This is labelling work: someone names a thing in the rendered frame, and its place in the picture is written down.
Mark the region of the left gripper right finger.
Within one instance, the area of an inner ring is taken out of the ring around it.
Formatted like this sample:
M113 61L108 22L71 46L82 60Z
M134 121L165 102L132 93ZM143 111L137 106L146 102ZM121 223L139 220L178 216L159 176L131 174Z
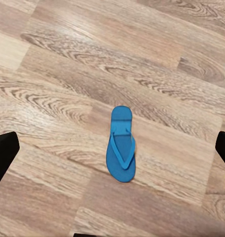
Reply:
M219 155L221 156L221 158L225 162L225 132L224 131L219 131L215 148L217 152L219 153Z

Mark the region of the sandal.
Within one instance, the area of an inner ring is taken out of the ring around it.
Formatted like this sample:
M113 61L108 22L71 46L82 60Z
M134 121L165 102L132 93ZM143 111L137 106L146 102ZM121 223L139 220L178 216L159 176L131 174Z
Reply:
M135 175L135 139L131 134L131 122L132 112L128 107L113 109L106 164L111 175L120 182L129 182Z

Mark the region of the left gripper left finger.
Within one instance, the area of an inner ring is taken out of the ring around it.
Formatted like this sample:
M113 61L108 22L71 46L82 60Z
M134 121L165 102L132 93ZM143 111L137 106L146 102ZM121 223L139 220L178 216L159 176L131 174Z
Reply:
M0 135L0 181L20 150L15 131Z

